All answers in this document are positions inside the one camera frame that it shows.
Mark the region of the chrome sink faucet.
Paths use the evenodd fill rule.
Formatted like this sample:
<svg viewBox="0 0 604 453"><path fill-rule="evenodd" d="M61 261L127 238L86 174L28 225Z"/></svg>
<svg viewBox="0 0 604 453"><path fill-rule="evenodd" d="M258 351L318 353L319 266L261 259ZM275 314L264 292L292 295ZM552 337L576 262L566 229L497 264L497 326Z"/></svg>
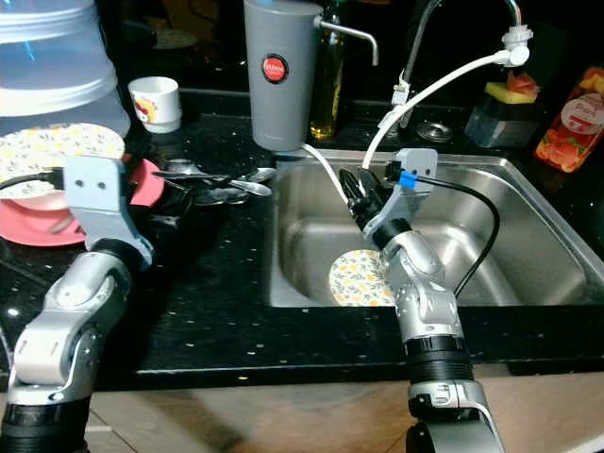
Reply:
<svg viewBox="0 0 604 453"><path fill-rule="evenodd" d="M445 3L445 1L447 0L423 0L422 12L418 14L417 21L410 26L411 39L409 44L407 44L406 63L393 86L392 100L390 100L390 105L392 105L390 113L392 115L396 113L395 122L387 126L387 118L384 118L380 124L389 137L390 135L396 135L401 129L406 128L406 125L409 124L411 110L417 107L420 100L439 90L444 83L469 72L467 69L458 70L458 72L454 72L452 75L437 79L437 81L432 82L430 86L420 92L416 92L414 87L411 86L411 77L419 58L420 49L422 49L423 39L428 29L428 22L430 22L430 18L436 9ZM527 26L525 14L519 8L517 0L501 1L505 4L505 9L508 10L508 17L510 19L510 26L501 39L502 49L506 53L509 53L509 56L498 60L497 64L522 66L527 63L530 56L529 40L532 39L532 30Z"/></svg>

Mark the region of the stainless steel sink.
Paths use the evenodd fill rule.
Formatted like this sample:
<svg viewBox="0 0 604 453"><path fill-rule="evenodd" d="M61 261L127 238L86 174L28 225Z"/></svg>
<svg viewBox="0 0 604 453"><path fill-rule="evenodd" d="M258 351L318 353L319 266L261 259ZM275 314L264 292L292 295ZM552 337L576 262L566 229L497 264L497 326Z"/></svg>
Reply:
<svg viewBox="0 0 604 453"><path fill-rule="evenodd" d="M368 242L321 163L306 152L279 155L273 194L269 302L278 308L333 307L329 266ZM587 305L604 291L604 260L574 232L507 160L441 155L436 176L475 189L500 214L495 244L487 246L493 219L473 195L442 187L431 191L415 229L445 268L453 288L467 271L462 307Z"/></svg>

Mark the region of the white printed cup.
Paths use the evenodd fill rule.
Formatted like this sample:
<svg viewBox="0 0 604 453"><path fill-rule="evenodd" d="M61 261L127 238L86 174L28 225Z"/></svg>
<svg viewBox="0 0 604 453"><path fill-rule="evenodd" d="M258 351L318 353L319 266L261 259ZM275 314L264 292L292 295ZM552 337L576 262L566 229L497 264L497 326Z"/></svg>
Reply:
<svg viewBox="0 0 604 453"><path fill-rule="evenodd" d="M130 81L126 89L132 98L135 116L147 132L172 133L181 127L184 112L175 79L165 76L140 77Z"/></svg>

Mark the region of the grey water filter canister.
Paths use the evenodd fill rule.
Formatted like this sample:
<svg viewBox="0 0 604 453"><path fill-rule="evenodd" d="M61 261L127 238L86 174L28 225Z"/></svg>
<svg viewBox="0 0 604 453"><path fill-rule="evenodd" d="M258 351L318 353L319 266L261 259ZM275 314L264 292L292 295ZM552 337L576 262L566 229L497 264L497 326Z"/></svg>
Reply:
<svg viewBox="0 0 604 453"><path fill-rule="evenodd" d="M250 113L256 145L297 150L308 137L310 94L320 31L364 39L378 64L374 35L321 17L323 8L298 0L244 0Z"/></svg>

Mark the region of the glass oil bottle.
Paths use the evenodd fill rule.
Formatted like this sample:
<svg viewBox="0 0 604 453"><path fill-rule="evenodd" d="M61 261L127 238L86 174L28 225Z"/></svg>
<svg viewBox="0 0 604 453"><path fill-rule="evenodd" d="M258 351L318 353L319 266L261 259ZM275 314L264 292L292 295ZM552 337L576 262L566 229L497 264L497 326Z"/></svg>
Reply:
<svg viewBox="0 0 604 453"><path fill-rule="evenodd" d="M344 35L320 27L310 101L310 134L315 140L327 140L335 134L344 82L345 48Z"/></svg>

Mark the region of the pink plate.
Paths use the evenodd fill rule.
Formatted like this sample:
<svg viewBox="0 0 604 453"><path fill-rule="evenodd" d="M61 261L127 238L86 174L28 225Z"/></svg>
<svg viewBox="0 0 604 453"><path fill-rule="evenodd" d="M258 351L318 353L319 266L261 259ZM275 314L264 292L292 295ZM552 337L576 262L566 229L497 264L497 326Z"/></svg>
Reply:
<svg viewBox="0 0 604 453"><path fill-rule="evenodd" d="M165 182L159 176L140 172L133 177L137 181L130 207L134 215L134 207L151 207L159 200L165 191ZM53 226L70 217L70 211L35 210L19 207L12 200L0 202L0 236L6 241L16 244L38 247L66 246L85 242L85 234L76 229L78 223L70 220L57 233L52 233Z"/></svg>

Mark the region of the yellow floral plate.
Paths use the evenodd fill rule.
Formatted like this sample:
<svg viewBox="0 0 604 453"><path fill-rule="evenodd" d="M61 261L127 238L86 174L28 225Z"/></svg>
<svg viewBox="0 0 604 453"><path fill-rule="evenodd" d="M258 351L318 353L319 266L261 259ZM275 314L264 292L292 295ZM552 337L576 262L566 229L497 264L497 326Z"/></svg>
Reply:
<svg viewBox="0 0 604 453"><path fill-rule="evenodd" d="M5 135L0 140L0 180L34 176L63 167L66 157L94 155L121 157L124 138L107 126L60 124L35 126ZM64 209L64 190L44 181L29 181L0 191L0 197L31 209Z"/></svg>
<svg viewBox="0 0 604 453"><path fill-rule="evenodd" d="M340 307L395 307L379 251L351 250L329 266L329 293Z"/></svg>

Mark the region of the round chrome hole cover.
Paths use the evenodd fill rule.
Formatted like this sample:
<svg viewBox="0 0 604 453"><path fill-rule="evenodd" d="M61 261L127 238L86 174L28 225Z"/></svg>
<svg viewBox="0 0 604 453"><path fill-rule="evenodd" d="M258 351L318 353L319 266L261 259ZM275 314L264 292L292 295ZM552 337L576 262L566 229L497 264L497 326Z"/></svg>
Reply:
<svg viewBox="0 0 604 453"><path fill-rule="evenodd" d="M415 127L414 133L431 143L448 143L456 134L452 128L440 122L423 122Z"/></svg>

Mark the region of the yellow and pink sponge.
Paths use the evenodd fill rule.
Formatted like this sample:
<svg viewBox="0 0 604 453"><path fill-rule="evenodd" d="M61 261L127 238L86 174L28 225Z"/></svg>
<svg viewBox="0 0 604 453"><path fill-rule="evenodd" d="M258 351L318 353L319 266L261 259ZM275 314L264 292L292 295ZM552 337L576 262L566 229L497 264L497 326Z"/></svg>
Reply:
<svg viewBox="0 0 604 453"><path fill-rule="evenodd" d="M541 87L526 72L509 72L505 81L492 81L484 86L484 93L504 104L532 104L538 99Z"/></svg>

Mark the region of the metal spoon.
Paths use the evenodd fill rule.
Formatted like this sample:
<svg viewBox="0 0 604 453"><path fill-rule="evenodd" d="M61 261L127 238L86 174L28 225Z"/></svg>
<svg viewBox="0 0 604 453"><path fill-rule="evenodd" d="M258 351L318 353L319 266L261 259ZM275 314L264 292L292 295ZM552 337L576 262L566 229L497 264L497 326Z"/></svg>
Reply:
<svg viewBox="0 0 604 453"><path fill-rule="evenodd" d="M232 180L209 180L202 182L207 187L206 195L217 200L236 200L255 195L255 197L271 197L273 191L259 182L242 181L237 178Z"/></svg>
<svg viewBox="0 0 604 453"><path fill-rule="evenodd" d="M240 180L247 182L255 182L260 184L262 181L268 180L268 178L275 177L277 175L277 169L272 167L259 167L251 172L244 174L244 176L215 176L214 174L202 174L203 178L216 178L216 180Z"/></svg>

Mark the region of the black sponge holder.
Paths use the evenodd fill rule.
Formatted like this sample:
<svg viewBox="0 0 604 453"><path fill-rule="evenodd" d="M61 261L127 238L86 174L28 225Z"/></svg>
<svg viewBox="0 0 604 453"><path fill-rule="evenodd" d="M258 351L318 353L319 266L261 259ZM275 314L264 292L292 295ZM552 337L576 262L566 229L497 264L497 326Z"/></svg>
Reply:
<svg viewBox="0 0 604 453"><path fill-rule="evenodd" d="M526 146L543 112L539 104L506 104L484 94L472 109L464 133L482 148Z"/></svg>

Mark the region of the large clear plastic container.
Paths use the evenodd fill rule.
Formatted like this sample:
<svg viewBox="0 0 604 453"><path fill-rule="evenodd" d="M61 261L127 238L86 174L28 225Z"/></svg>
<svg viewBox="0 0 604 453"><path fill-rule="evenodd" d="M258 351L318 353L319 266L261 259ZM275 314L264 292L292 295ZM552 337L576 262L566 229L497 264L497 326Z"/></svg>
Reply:
<svg viewBox="0 0 604 453"><path fill-rule="evenodd" d="M0 133L59 124L130 129L95 1L0 0Z"/></svg>

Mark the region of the orange soap pump bottle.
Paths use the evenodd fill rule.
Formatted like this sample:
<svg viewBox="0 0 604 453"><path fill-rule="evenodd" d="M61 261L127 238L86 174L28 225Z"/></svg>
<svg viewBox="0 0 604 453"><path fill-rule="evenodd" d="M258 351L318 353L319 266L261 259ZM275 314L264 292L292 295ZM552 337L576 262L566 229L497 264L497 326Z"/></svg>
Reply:
<svg viewBox="0 0 604 453"><path fill-rule="evenodd" d="M604 138L604 66L590 66L571 91L534 156L549 167L574 173Z"/></svg>

